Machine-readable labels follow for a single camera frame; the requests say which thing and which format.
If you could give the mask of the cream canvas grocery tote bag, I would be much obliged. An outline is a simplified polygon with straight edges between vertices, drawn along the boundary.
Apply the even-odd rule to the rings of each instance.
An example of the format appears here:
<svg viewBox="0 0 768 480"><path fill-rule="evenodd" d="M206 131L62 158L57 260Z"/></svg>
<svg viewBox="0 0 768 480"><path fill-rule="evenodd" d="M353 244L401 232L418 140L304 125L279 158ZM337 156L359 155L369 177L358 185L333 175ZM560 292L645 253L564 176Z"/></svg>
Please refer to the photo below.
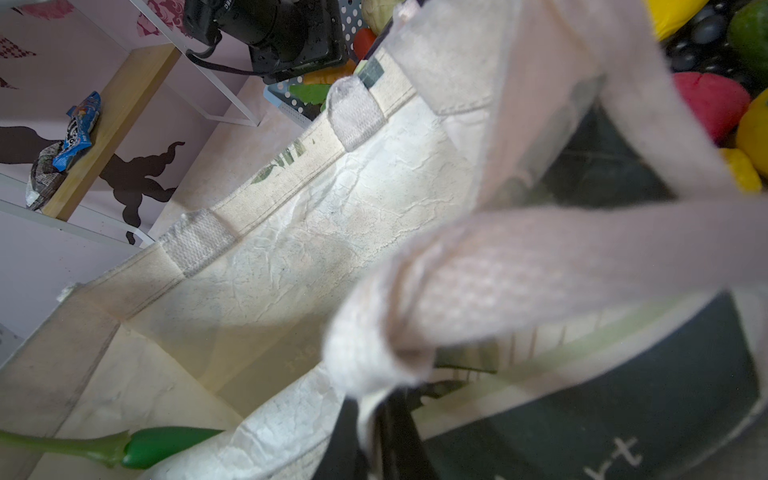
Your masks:
<svg viewBox="0 0 768 480"><path fill-rule="evenodd" d="M395 391L441 479L763 479L767 198L645 1L432 1L220 202L61 298L1 426L222 433L143 479L308 479ZM20 448L5 479L118 479Z"/></svg>

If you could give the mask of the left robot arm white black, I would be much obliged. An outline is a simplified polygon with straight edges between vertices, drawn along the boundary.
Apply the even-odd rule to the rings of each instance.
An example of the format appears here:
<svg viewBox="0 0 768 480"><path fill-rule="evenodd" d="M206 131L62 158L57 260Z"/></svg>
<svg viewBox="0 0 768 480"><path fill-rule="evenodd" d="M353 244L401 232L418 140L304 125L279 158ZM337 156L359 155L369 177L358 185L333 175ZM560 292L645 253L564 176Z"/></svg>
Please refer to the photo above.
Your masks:
<svg viewBox="0 0 768 480"><path fill-rule="evenodd" d="M186 33L207 46L203 52L185 52L192 63L211 71L258 76L267 85L348 60L336 1L187 1L182 20ZM208 60L225 34L248 47L249 70Z"/></svg>

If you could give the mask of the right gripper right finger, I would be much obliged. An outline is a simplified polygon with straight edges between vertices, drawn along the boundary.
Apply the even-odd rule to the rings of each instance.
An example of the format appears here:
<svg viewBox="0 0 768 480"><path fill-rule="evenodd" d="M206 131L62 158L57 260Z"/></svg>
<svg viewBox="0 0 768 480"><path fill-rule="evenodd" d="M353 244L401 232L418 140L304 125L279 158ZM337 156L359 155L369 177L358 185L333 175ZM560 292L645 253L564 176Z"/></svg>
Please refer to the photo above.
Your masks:
<svg viewBox="0 0 768 480"><path fill-rule="evenodd" d="M436 480L404 391L393 392L377 409L375 416L375 467L378 479Z"/></svg>

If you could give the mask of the long green chili pepper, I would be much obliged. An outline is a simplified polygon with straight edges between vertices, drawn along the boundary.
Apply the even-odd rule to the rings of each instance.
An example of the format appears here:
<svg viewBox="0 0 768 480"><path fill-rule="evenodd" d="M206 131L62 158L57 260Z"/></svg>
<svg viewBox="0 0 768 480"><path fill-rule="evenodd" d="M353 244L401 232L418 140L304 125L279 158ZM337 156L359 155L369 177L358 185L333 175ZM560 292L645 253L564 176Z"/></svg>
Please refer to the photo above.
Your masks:
<svg viewBox="0 0 768 480"><path fill-rule="evenodd" d="M60 439L1 431L1 443L31 451L86 458L106 467L132 470L150 467L218 436L222 430L167 426L92 439Z"/></svg>

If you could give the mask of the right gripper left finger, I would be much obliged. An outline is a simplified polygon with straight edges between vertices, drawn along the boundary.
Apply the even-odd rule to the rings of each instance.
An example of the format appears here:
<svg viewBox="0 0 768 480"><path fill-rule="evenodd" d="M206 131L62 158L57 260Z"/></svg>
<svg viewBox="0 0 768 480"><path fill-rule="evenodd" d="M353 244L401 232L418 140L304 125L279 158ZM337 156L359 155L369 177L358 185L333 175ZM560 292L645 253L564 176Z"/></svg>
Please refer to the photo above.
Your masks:
<svg viewBox="0 0 768 480"><path fill-rule="evenodd" d="M312 480L365 480L369 466L357 438L358 403L345 399Z"/></svg>

